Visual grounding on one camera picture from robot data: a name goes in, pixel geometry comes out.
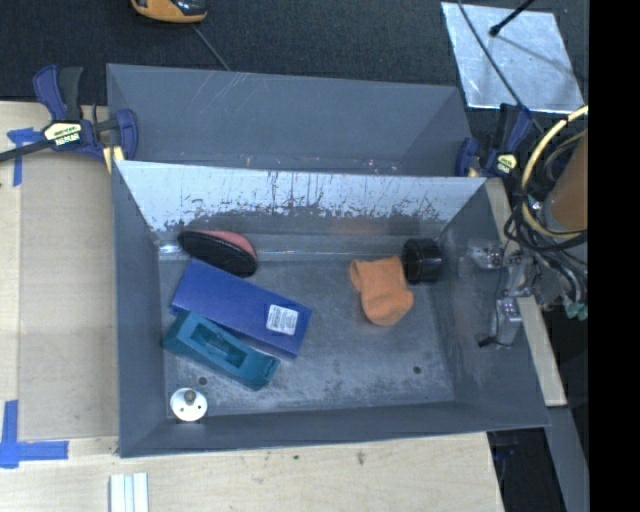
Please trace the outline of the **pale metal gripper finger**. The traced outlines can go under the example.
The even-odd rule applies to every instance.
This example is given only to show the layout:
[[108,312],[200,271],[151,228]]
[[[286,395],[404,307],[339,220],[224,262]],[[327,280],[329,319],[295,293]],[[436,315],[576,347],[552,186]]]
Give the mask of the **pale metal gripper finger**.
[[470,240],[467,244],[467,254],[478,268],[494,270],[502,267],[504,248],[499,241]]
[[512,346],[522,323],[522,315],[515,298],[497,299],[491,316],[489,343],[504,347]]

